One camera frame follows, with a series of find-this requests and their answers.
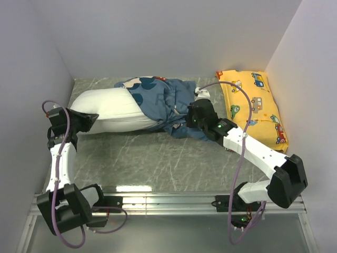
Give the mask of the white pillow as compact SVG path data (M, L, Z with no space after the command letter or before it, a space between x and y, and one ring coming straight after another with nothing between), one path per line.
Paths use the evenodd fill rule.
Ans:
M154 95L122 87L88 90L73 101L70 109L99 114L89 134L132 132L154 129L167 121L166 107L156 105L155 100Z

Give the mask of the blue cartoon mouse pillowcase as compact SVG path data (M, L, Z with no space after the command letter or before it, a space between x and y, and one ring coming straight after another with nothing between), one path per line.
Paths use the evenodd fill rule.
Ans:
M143 76L117 82L114 87L126 89L143 114L156 122L149 131L163 130L177 139L194 138L215 143L201 130L186 126L188 106L195 101L195 81Z

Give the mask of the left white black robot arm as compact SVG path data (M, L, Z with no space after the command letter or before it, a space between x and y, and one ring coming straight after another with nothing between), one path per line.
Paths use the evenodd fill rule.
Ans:
M92 222L92 210L106 206L102 188L92 184L79 189L74 183L73 163L77 154L77 134L88 132L98 119L96 113L52 109L47 113L51 126L47 147L52 156L51 178L46 192L37 197L37 206L52 234L64 233Z

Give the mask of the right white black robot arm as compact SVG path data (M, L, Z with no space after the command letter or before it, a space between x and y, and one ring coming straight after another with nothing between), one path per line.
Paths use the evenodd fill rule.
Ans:
M236 210L242 211L251 203L263 201L272 201L286 209L308 186L304 163L298 155L274 151L231 120L219 118L208 99L189 105L187 126L202 130L210 140L240 154L240 162L251 162L267 176L265 181L232 185L229 206Z

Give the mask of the yellow car print pillow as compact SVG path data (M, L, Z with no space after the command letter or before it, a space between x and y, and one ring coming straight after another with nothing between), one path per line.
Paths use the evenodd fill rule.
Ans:
M224 94L227 117L244 128L252 113L249 136L269 148L285 153L289 142L281 123L277 105L269 87L267 74L261 71L218 71Z

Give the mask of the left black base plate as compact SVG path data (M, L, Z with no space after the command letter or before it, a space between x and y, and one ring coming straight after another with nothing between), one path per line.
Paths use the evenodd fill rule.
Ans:
M93 205L92 212L121 213L122 205L122 196L104 196Z

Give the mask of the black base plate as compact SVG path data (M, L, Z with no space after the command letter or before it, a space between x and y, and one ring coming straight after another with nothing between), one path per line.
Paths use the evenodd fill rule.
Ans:
M228 212L230 205L229 195L216 195L215 200L211 202L211 205L216 208L217 212ZM262 202L256 201L253 203L245 203L239 196L233 196L232 212L249 212L257 211Z
M104 196L93 205L92 212L121 213L122 205L122 196Z

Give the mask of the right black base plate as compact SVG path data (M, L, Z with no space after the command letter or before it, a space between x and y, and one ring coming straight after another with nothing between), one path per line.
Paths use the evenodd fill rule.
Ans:
M216 208L217 212L228 212L230 205L229 195L216 195L215 200L211 202L211 205ZM245 203L239 196L233 196L232 212L249 212L257 211L262 202L256 201L253 203Z

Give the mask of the aluminium mounting rail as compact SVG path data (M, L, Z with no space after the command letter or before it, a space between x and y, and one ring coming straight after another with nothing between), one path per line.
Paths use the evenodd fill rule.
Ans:
M226 215L218 212L215 196L220 192L116 192L106 193L105 197L122 197L122 208L128 215ZM40 216L37 207L37 196L34 196L28 215ZM267 214L307 213L302 197L298 197L289 208L283 209L271 201L265 206Z

